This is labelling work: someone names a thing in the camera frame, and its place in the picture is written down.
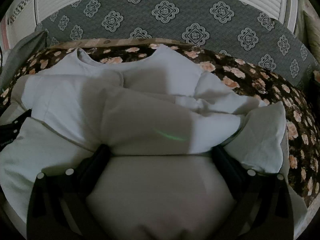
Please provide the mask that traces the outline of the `light blue puffer jacket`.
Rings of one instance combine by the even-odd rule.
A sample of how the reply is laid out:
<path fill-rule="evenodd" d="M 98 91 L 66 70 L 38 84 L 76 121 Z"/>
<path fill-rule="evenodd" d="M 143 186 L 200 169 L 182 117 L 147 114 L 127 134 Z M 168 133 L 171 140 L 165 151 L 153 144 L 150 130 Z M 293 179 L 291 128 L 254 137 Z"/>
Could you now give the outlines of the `light blue puffer jacket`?
<path fill-rule="evenodd" d="M 112 239 L 210 239 L 234 200 L 209 152 L 248 174 L 279 174 L 294 233 L 306 214 L 288 184 L 285 108 L 234 93 L 160 45 L 142 60 L 99 63 L 83 49 L 20 77 L 1 127 L 1 187 L 26 226 L 37 176 L 72 174 L 102 144 L 113 157 L 87 201 Z"/>

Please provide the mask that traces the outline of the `brown floral blanket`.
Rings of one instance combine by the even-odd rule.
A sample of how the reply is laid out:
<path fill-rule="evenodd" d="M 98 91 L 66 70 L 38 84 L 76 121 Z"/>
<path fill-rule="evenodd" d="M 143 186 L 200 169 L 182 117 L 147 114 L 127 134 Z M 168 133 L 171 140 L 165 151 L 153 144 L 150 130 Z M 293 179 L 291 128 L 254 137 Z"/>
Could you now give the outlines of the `brown floral blanket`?
<path fill-rule="evenodd" d="M 76 48 L 82 48 L 100 63 L 126 63 L 153 54 L 160 44 L 198 64 L 219 77 L 239 95 L 253 96 L 266 104 L 282 102 L 286 111 L 289 138 L 289 184 L 307 206 L 319 201 L 319 100 L 310 91 L 299 90 L 280 75 L 259 65 L 243 63 L 225 53 L 166 39 L 83 40 L 37 49 L 22 62 L 14 64 L 14 74 L 1 93 L 1 111 L 11 103 L 11 91 L 17 80 L 51 68 Z"/>

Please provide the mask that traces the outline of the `grey cloth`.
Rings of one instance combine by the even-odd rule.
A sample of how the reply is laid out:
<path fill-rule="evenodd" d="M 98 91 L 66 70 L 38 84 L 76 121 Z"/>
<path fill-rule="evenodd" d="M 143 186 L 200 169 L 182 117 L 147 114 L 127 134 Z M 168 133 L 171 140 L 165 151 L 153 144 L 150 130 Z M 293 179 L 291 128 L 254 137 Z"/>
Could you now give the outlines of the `grey cloth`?
<path fill-rule="evenodd" d="M 9 87 L 18 68 L 20 68 L 31 55 L 48 46 L 47 37 L 48 33 L 46 31 L 35 31 L 20 40 L 9 52 L 7 60 L 1 70 L 1 93 Z"/>

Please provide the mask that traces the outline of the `beige fluffy blanket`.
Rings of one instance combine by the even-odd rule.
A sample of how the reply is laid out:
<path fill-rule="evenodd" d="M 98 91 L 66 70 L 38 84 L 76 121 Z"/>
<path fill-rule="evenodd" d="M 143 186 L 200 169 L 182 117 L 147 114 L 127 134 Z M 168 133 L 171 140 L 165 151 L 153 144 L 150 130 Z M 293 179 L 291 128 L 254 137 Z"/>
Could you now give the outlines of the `beige fluffy blanket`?
<path fill-rule="evenodd" d="M 319 15 L 309 0 L 298 0 L 295 35 L 319 62 Z"/>

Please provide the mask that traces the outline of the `grey patterned headboard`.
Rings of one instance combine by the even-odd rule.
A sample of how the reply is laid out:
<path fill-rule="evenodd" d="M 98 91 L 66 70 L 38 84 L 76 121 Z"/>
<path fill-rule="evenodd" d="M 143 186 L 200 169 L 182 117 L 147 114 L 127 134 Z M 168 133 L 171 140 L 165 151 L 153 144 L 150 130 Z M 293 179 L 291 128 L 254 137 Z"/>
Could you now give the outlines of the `grey patterned headboard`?
<path fill-rule="evenodd" d="M 238 0 L 76 0 L 36 26 L 49 44 L 92 38 L 167 38 L 238 57 L 297 87 L 319 70 L 279 21 Z"/>

